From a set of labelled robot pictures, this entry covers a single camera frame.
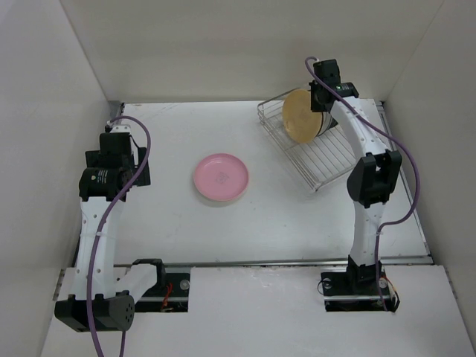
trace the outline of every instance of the white tabletop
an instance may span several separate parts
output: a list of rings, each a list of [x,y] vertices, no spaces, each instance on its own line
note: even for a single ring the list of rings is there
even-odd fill
[[[257,118],[258,102],[159,103],[126,106],[152,136],[152,185],[128,196],[116,245],[116,263],[154,257],[167,263],[346,258],[353,242],[354,208],[347,176],[309,196],[286,156]],[[375,103],[364,107],[382,127]],[[145,136],[138,126],[139,144]],[[227,152],[248,166],[250,184],[236,202],[216,204],[193,186],[206,155]],[[384,218],[408,211],[402,181]],[[383,257],[426,256],[417,221],[384,230]]]
[[[125,356],[474,357],[441,266],[388,266],[402,303],[390,312],[325,312],[319,268],[195,268],[187,313],[135,314]],[[67,298],[74,269],[66,272]],[[100,332],[118,356],[119,332]],[[89,333],[53,318],[43,357],[95,356]]]

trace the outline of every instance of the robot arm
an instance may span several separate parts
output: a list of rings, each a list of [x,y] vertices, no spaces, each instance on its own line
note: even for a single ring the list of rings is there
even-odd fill
[[[348,97],[350,103],[361,116],[367,119],[361,107],[360,100],[355,97]],[[347,140],[352,147],[356,158],[373,157],[385,154],[387,146],[379,136],[368,126],[359,121],[355,115],[341,102],[335,101],[330,111],[332,117],[341,125]],[[349,185],[354,185],[354,178],[350,178]],[[365,207],[360,202],[354,202],[356,210],[356,223],[354,231],[354,243],[350,251],[350,257],[357,266],[375,265],[374,247],[376,243],[376,233],[382,223],[382,215],[385,206],[382,202],[377,202],[369,207]]]
[[[145,148],[138,148],[139,164]],[[82,226],[73,285],[67,300],[58,301],[55,316],[72,329],[89,331],[86,316],[86,284],[89,262],[98,225],[111,200],[131,179],[135,166],[128,125],[114,125],[100,136],[100,150],[86,152],[87,166],[80,179]],[[148,164],[134,183],[150,184]],[[134,305],[164,275],[162,264],[134,264],[119,281],[114,277],[115,238],[126,197],[117,201],[100,232],[94,260],[92,294],[94,317],[99,331],[126,331],[134,316]]]
[[[335,59],[315,63],[314,73],[321,82],[345,98],[362,119],[367,120],[354,85],[341,83]],[[354,242],[344,273],[321,274],[327,287],[324,290],[326,309],[380,310],[382,300],[386,301],[386,306],[396,306],[386,286],[383,299],[379,294],[376,272],[380,277],[384,277],[385,273],[375,254],[385,203],[395,190],[402,156],[398,151],[390,151],[376,132],[359,120],[341,101],[336,100],[328,89],[317,82],[311,82],[310,86],[311,110],[329,112],[332,115],[344,130],[357,159],[356,166],[347,179],[347,191],[354,201],[356,212]]]

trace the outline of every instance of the dish rack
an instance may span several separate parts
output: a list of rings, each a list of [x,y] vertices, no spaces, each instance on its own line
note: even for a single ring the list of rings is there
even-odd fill
[[[325,184],[351,171],[356,158],[339,125],[307,144],[296,143],[288,136],[283,125],[283,101],[286,95],[294,90],[258,104],[258,116],[263,127],[286,154],[306,185],[312,192],[316,192]]]

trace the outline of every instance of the plate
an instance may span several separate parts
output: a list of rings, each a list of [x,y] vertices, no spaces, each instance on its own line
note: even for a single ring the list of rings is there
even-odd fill
[[[311,93],[305,89],[296,89],[286,97],[283,123],[292,140],[300,144],[314,140],[321,130],[323,114],[311,111]]]
[[[248,186],[246,165],[230,154],[213,154],[199,162],[193,173],[196,189],[208,199],[230,201]]]

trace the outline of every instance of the pink bowl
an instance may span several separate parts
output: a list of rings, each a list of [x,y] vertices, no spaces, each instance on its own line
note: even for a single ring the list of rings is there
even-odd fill
[[[196,189],[208,199],[230,201],[248,186],[246,165],[230,154],[213,154],[199,162],[193,173]]]

